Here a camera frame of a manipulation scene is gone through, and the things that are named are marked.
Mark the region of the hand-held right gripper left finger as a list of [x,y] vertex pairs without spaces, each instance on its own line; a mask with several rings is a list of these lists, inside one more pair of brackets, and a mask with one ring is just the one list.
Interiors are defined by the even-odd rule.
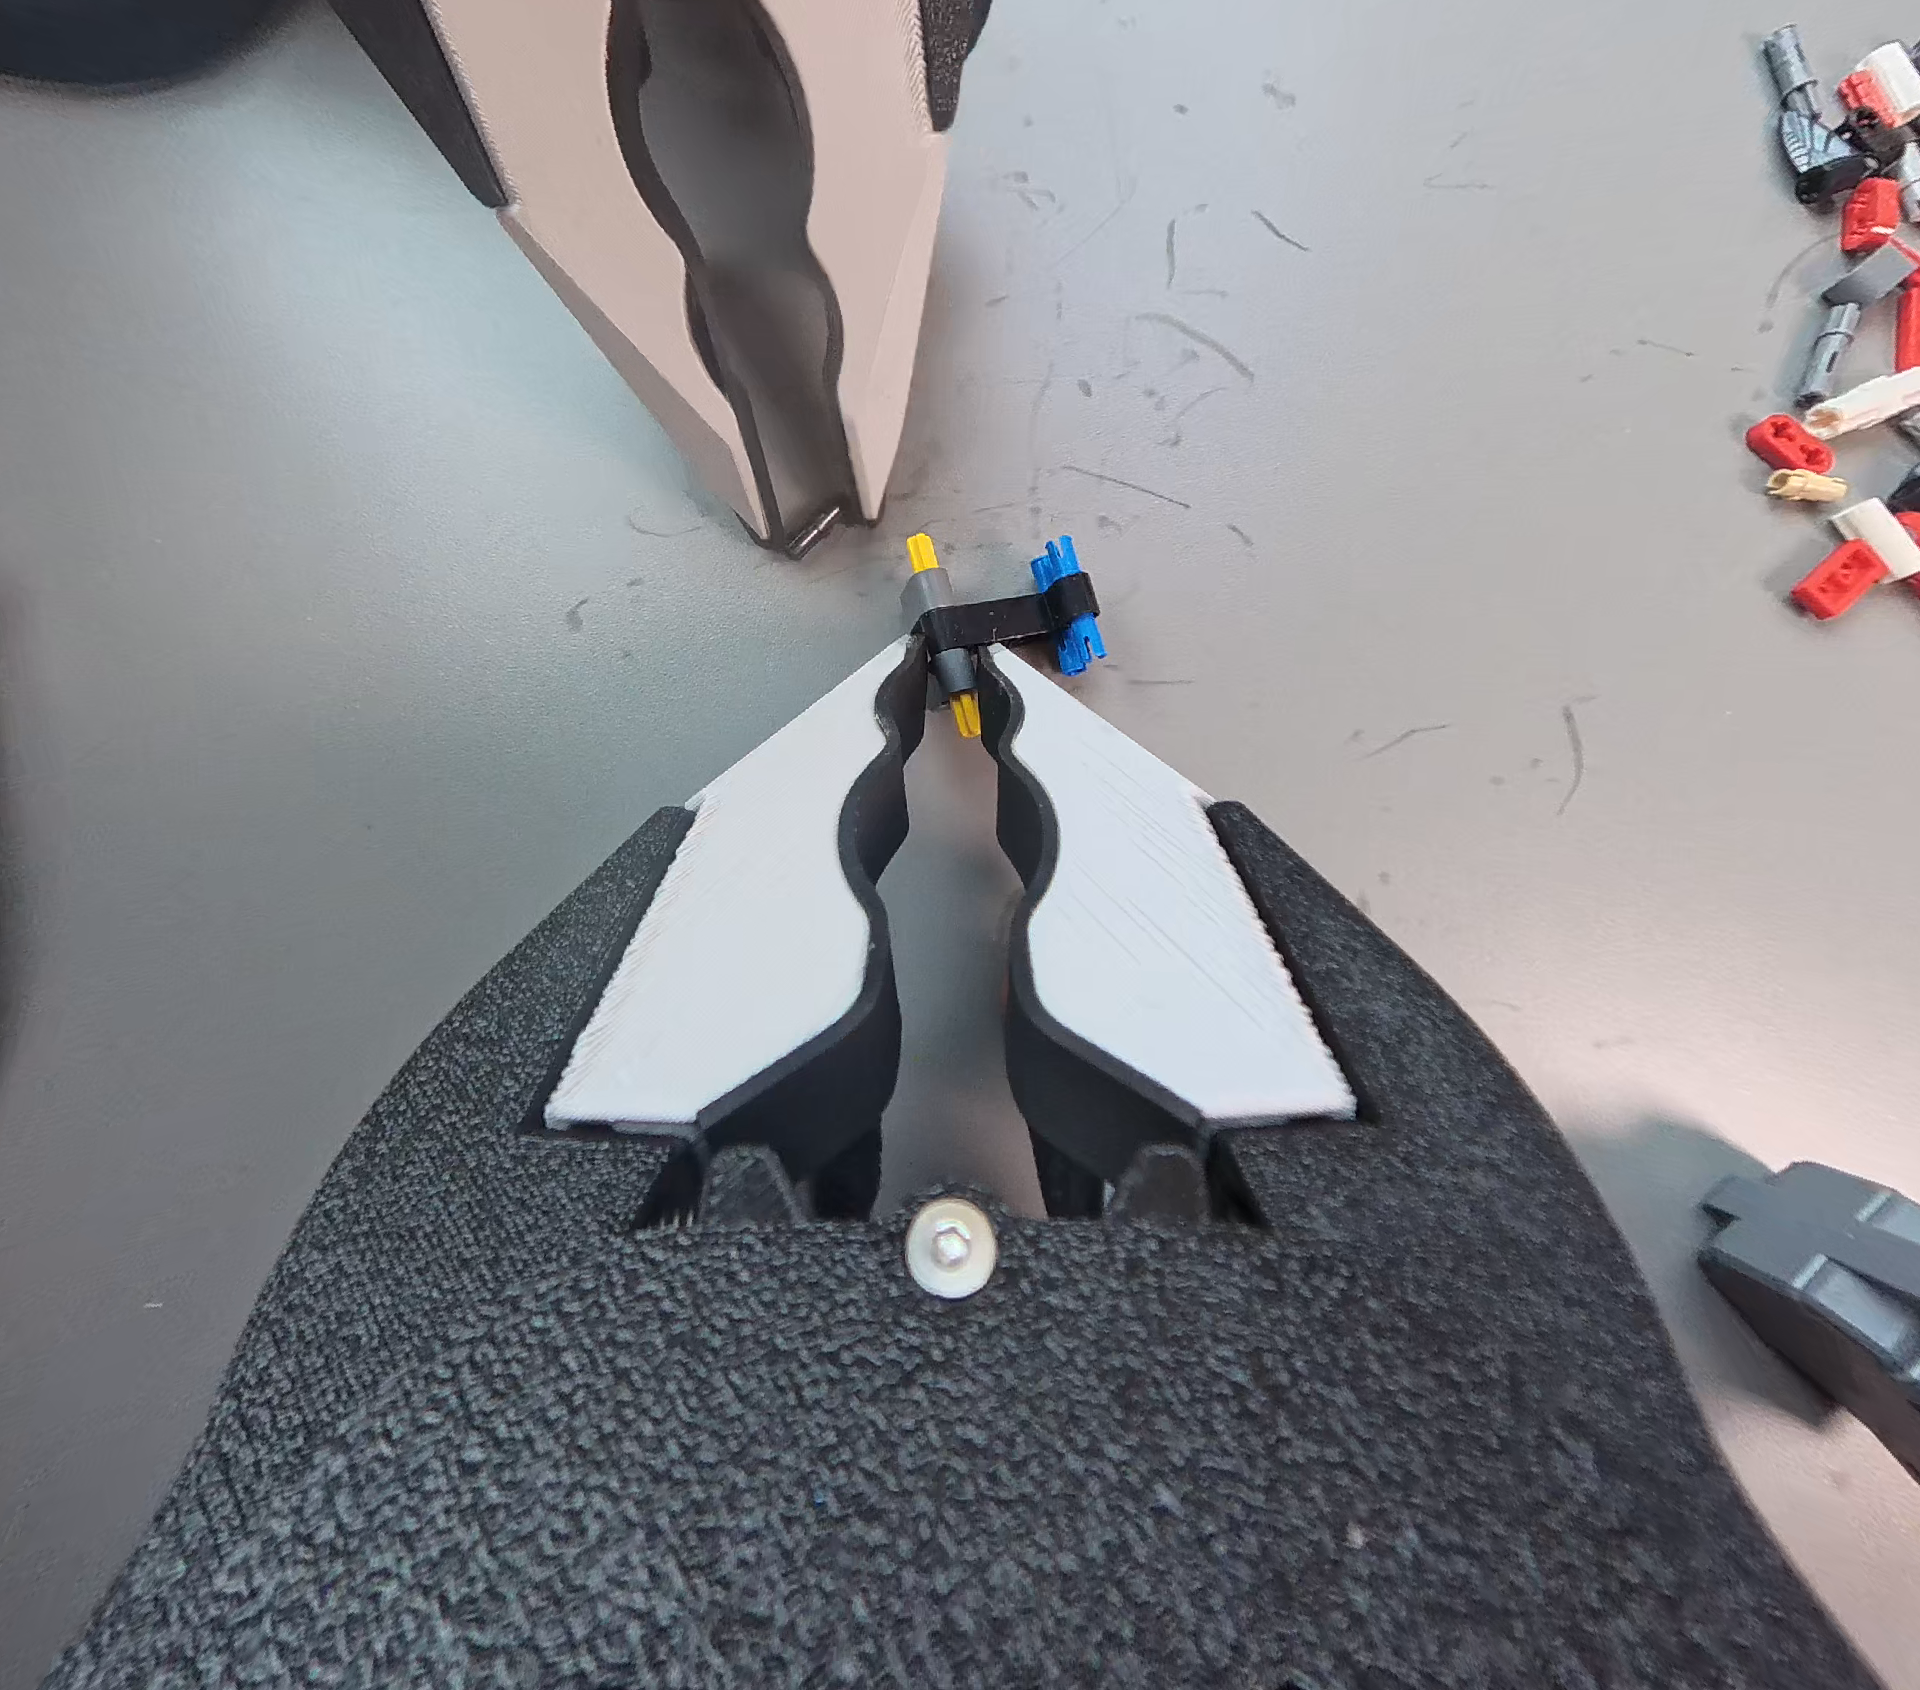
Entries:
[[895,638],[669,816],[542,1101],[547,1133],[655,1136],[706,1167],[779,1157],[817,1218],[868,1218],[899,1077],[878,880],[905,828],[924,646]]

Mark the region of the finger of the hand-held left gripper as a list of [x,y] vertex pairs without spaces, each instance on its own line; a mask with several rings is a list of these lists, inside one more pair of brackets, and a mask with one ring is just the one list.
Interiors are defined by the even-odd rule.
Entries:
[[757,1],[805,105],[805,237],[837,307],[836,404],[862,517],[875,522],[899,453],[947,175],[920,0]]
[[609,86],[612,0],[421,0],[503,189],[502,228],[763,544],[767,496],[688,314],[682,250],[636,185]]

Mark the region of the dark grey plastic part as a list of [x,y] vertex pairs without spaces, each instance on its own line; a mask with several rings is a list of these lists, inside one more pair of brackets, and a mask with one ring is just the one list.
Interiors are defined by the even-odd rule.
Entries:
[[1750,1329],[1918,1474],[1918,1205],[1798,1159],[1698,1204],[1695,1262]]

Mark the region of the small toy brick assembly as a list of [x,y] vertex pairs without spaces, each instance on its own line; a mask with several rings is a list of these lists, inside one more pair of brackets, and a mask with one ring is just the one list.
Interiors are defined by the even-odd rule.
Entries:
[[1092,575],[1068,533],[1048,540],[1030,560],[1032,590],[1015,595],[957,599],[927,532],[907,535],[905,558],[909,575],[902,588],[902,614],[922,638],[929,677],[964,739],[980,739],[983,732],[980,652],[1041,644],[1068,677],[1086,674],[1108,655]]

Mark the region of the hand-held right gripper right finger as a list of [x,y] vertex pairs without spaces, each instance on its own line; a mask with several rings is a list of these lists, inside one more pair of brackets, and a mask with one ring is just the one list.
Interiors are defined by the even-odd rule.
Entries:
[[1206,1176],[1223,1133],[1353,1121],[1211,793],[1008,648],[977,687],[1020,880],[1004,1061],[1045,1214],[1099,1218],[1143,1149]]

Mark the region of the pile of red white bricks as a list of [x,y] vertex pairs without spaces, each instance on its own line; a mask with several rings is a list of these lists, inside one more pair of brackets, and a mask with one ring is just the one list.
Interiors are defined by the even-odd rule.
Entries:
[[1918,444],[1916,44],[1877,44],[1824,86],[1788,21],[1764,34],[1759,59],[1790,194],[1833,218],[1837,263],[1816,291],[1785,405],[1751,421],[1740,444],[1761,466],[1769,501],[1829,528],[1829,546],[1788,588],[1788,604],[1836,622],[1873,592],[1916,592],[1918,577],[1918,468],[1868,496],[1837,466],[1839,446],[1860,436]]

